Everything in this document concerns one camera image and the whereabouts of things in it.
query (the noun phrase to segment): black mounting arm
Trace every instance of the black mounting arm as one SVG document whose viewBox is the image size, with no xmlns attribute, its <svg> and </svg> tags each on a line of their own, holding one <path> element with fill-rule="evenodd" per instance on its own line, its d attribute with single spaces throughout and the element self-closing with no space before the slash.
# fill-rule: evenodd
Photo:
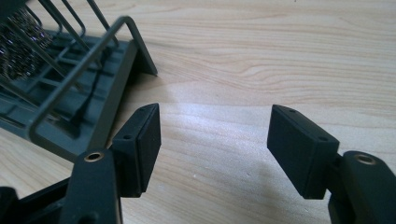
<svg viewBox="0 0 396 224">
<path fill-rule="evenodd" d="M 143 106 L 109 149 L 79 155 L 70 178 L 20 200 L 15 189 L 0 188 L 0 223 L 122 223 L 120 197 L 146 192 L 160 146 L 159 106 Z"/>
<path fill-rule="evenodd" d="M 396 177 L 379 158 L 337 154 L 339 142 L 298 111 L 273 105 L 267 146 L 305 199 L 332 196 L 332 223 L 396 223 Z"/>
</svg>

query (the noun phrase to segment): dish rack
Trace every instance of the dish rack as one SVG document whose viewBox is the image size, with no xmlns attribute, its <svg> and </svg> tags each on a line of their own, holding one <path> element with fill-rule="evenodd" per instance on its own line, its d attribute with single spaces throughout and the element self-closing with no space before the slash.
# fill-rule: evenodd
<svg viewBox="0 0 396 224">
<path fill-rule="evenodd" d="M 27 78 L 0 77 L 0 127 L 73 161 L 89 148 L 106 145 L 129 77 L 157 70 L 132 18 L 119 17 L 110 26 L 95 2 L 87 0 L 106 30 L 101 37 L 88 36 L 66 0 L 62 3 L 80 26 L 79 34 L 54 3 L 38 2 L 58 25 L 45 31 L 51 36 L 45 49 L 11 19 L 23 10 L 43 27 L 26 0 L 0 0 L 0 24 L 42 61 Z M 130 41 L 116 38 L 124 25 Z"/>
</svg>

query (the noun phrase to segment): wood grain surface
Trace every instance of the wood grain surface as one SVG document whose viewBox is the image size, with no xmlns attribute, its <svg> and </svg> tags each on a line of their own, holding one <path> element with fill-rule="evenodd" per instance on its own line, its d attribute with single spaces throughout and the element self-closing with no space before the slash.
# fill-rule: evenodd
<svg viewBox="0 0 396 224">
<path fill-rule="evenodd" d="M 85 1 L 70 3 L 89 34 L 103 33 Z M 371 153 L 396 173 L 396 2 L 97 5 L 110 23 L 134 19 L 159 71 L 128 86 L 114 125 L 115 132 L 139 106 L 160 104 L 163 145 L 148 192 L 122 200 L 125 223 L 330 223 L 329 192 L 304 200 L 266 147 L 273 104 L 311 118 L 341 142 L 340 153 Z M 0 185 L 20 197 L 72 169 L 4 130 L 0 153 Z"/>
</svg>

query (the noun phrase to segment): wire rack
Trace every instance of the wire rack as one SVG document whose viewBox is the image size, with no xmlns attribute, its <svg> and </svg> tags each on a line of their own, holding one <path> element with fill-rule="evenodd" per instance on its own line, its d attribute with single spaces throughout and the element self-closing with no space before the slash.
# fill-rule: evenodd
<svg viewBox="0 0 396 224">
<path fill-rule="evenodd" d="M 86 149 L 106 144 L 129 76 L 156 75 L 157 70 L 132 18 L 120 17 L 110 26 L 95 2 L 88 0 L 106 30 L 101 37 L 88 36 L 66 0 L 62 4 L 80 26 L 79 33 L 53 2 L 39 0 L 58 25 L 57 30 L 46 30 L 51 43 L 42 49 L 11 19 L 23 9 L 43 27 L 25 2 L 0 0 L 0 24 L 43 63 L 28 78 L 0 78 L 0 127 L 72 161 Z M 130 41 L 116 38 L 125 25 Z"/>
</svg>

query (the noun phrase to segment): wooden table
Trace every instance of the wooden table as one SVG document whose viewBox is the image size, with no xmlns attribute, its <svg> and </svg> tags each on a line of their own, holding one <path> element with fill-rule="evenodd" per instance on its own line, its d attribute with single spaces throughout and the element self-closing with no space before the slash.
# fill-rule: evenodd
<svg viewBox="0 0 396 224">
<path fill-rule="evenodd" d="M 88 5 L 71 4 L 99 34 Z M 396 173 L 395 2 L 97 4 L 111 22 L 134 18 L 159 70 L 128 87 L 114 126 L 160 103 L 163 145 L 148 192 L 122 200 L 125 223 L 330 223 L 329 193 L 305 201 L 266 147 L 273 104 L 311 118 L 340 153 L 371 153 Z M 0 183 L 20 197 L 72 169 L 4 130 L 0 153 Z"/>
</svg>

